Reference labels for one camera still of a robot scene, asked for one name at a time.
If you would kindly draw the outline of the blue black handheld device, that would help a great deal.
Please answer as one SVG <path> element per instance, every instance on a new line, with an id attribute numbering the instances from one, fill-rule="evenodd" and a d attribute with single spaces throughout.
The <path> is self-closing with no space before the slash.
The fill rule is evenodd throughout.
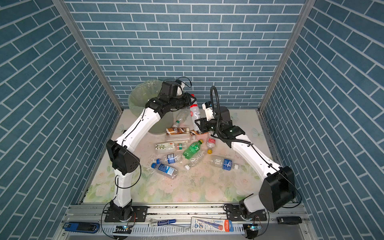
<path id="1" fill-rule="evenodd" d="M 68 222 L 63 229 L 67 232 L 95 234 L 100 229 L 99 223 Z"/>

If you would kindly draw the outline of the white red toothpaste box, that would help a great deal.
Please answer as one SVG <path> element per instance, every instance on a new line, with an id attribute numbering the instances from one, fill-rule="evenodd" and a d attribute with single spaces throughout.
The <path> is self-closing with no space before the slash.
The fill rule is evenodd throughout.
<path id="1" fill-rule="evenodd" d="M 207 219 L 207 218 L 191 218 L 191 229 L 200 231 L 214 232 L 233 232 L 233 224 L 230 220 Z"/>

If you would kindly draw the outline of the clear bottle red cap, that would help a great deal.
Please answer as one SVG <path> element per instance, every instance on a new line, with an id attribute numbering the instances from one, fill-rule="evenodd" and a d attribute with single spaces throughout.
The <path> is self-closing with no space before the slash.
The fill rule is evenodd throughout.
<path id="1" fill-rule="evenodd" d="M 190 106 L 190 114 L 191 114 L 191 119 L 192 119 L 194 131 L 199 132 L 200 129 L 195 122 L 196 120 L 201 118 L 201 112 L 200 112 L 199 106 L 197 104 L 197 101 L 192 103 L 192 105 Z"/>

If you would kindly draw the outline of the clear bottle green cap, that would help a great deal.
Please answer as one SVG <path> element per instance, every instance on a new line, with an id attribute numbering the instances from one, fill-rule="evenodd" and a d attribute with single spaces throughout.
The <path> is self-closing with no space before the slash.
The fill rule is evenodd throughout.
<path id="1" fill-rule="evenodd" d="M 188 111 L 188 110 L 180 111 L 180 113 L 178 114 L 178 116 L 176 118 L 176 121 L 173 124 L 173 128 L 179 128 L 180 125 L 186 121 L 186 119 L 188 118 L 189 115 L 190 115 L 190 111 Z"/>

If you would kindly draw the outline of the red label bottle yellow cap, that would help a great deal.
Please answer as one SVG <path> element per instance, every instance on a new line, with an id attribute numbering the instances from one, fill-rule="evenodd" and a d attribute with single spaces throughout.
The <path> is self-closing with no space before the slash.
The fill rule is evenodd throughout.
<path id="1" fill-rule="evenodd" d="M 212 154 L 213 148 L 216 146 L 215 138 L 207 138 L 206 146 L 207 146 L 207 153 Z"/>

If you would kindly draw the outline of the blue marker pen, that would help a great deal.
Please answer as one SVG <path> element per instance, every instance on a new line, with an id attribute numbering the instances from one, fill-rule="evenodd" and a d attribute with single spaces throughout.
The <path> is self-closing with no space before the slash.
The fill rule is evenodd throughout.
<path id="1" fill-rule="evenodd" d="M 149 223 L 149 227 L 160 227 L 160 226 L 166 226 L 166 225 L 171 225 L 175 224 L 176 219 L 170 219 L 170 220 L 162 220 L 162 221 L 151 221 Z"/>

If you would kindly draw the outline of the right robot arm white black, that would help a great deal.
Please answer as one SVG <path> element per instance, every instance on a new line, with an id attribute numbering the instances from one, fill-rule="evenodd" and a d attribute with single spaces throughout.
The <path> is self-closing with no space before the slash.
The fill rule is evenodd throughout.
<path id="1" fill-rule="evenodd" d="M 276 212 L 297 196 L 293 170 L 281 167 L 262 153 L 238 126 L 233 125 L 226 107 L 215 107 L 212 102 L 203 104 L 206 116 L 195 120 L 202 133 L 213 132 L 215 137 L 226 143 L 258 173 L 263 180 L 260 190 L 239 202 L 239 211 L 245 219 L 257 211 Z"/>

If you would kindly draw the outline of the clear frosted bottle white cap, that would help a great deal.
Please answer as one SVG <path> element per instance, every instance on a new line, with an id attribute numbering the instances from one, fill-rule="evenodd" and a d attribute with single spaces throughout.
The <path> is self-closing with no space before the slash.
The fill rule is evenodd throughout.
<path id="1" fill-rule="evenodd" d="M 177 134 L 177 135 L 166 135 L 166 142 L 191 142 L 196 140 L 197 138 L 190 134 Z"/>

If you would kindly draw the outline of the small crushed bottle blue label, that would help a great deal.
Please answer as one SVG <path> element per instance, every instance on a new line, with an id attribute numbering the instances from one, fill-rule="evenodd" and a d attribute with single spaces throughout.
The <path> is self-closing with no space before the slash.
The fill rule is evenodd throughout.
<path id="1" fill-rule="evenodd" d="M 175 164 L 182 159 L 181 154 L 166 154 L 159 159 L 161 163 L 165 164 Z"/>

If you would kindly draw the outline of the clear bottle blue label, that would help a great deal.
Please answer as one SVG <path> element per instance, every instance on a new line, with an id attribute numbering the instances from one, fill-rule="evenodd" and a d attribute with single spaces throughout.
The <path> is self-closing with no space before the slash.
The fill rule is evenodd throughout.
<path id="1" fill-rule="evenodd" d="M 225 171 L 239 169 L 239 165 L 235 164 L 232 160 L 218 157 L 218 156 L 211 156 L 211 165 Z"/>

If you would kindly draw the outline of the white tea bottle green label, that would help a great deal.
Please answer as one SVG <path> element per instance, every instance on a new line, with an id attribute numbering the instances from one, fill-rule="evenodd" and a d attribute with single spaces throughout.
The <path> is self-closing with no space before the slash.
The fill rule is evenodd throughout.
<path id="1" fill-rule="evenodd" d="M 158 144 L 155 144 L 155 152 L 157 154 L 174 153 L 176 151 L 185 150 L 186 147 L 187 147 L 187 143 L 183 143 L 183 142 L 158 143 Z"/>

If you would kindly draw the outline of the blue cap bottle blue label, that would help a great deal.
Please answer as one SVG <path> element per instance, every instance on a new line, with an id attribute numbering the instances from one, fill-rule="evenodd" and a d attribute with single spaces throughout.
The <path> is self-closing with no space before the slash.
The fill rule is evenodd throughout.
<path id="1" fill-rule="evenodd" d="M 178 175 L 178 170 L 169 165 L 152 163 L 151 168 L 170 179 L 175 179 Z"/>

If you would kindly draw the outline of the clear crushed bottle white cap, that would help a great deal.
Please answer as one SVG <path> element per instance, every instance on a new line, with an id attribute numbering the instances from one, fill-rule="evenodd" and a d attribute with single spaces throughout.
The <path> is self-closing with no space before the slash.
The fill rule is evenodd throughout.
<path id="1" fill-rule="evenodd" d="M 205 157 L 207 154 L 206 151 L 200 151 L 196 153 L 191 159 L 190 162 L 184 166 L 186 171 L 189 171 L 192 167 L 196 166 L 199 162 L 202 161 L 202 159 Z"/>

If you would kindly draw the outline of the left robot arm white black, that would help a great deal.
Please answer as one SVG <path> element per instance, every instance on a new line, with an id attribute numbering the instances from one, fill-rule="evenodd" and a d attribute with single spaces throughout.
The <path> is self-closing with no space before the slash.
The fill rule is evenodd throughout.
<path id="1" fill-rule="evenodd" d="M 150 128 L 167 113 L 185 109 L 196 102 L 195 97 L 184 91 L 185 87 L 190 88 L 192 84 L 187 85 L 180 79 L 163 81 L 160 93 L 148 100 L 138 119 L 120 137 L 108 140 L 106 144 L 116 186 L 109 211 L 119 222 L 127 222 L 134 215 L 131 188 L 136 183 L 132 183 L 132 174 L 141 168 L 140 158 L 134 155 L 134 151 Z"/>

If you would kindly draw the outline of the brown coffee bottle left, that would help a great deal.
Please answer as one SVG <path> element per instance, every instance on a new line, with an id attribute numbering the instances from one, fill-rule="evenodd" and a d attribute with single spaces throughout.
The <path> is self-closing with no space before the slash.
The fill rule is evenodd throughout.
<path id="1" fill-rule="evenodd" d="M 183 128 L 167 128 L 166 129 L 167 135 L 180 135 L 180 134 L 189 134 L 190 129 L 188 127 Z"/>

